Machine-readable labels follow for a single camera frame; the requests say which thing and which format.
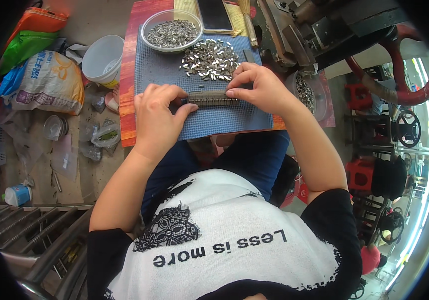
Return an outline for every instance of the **white t-shirt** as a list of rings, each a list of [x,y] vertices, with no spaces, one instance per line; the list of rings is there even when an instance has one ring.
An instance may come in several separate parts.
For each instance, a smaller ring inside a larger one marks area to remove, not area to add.
[[[133,242],[120,229],[90,233],[90,299],[243,299],[258,292],[347,299],[358,286],[362,262],[347,191],[323,193],[299,217],[225,170],[192,174],[169,190],[177,192]],[[104,249],[107,243],[116,249]],[[122,250],[121,262],[114,256]]]

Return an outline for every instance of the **right hand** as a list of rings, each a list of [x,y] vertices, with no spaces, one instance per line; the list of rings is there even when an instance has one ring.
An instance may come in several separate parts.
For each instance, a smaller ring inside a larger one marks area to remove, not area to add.
[[[253,89],[238,88],[253,82]],[[299,102],[268,68],[252,62],[243,62],[233,72],[233,79],[226,87],[226,96],[243,99],[265,111],[284,117]]]

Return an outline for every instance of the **smartphone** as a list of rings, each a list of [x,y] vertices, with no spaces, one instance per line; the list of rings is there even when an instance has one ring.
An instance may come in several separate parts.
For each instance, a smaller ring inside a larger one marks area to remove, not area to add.
[[[233,32],[233,25],[223,0],[198,0],[198,7],[205,33]]]

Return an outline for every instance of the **orange bag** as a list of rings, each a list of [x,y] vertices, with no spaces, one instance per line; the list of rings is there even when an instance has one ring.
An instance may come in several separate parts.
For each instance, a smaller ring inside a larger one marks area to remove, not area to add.
[[[46,9],[30,7],[26,9],[21,19],[16,24],[13,33],[6,42],[3,51],[6,50],[14,37],[22,30],[36,32],[57,32],[66,26],[68,17],[62,13],[54,13]]]

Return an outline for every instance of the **left hand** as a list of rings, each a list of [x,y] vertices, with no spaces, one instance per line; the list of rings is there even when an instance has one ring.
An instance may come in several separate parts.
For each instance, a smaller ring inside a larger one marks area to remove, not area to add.
[[[133,148],[142,156],[158,163],[180,135],[187,116],[198,109],[196,104],[182,105],[173,115],[171,101],[186,98],[179,86],[149,84],[143,93],[134,96],[136,110],[136,144]]]

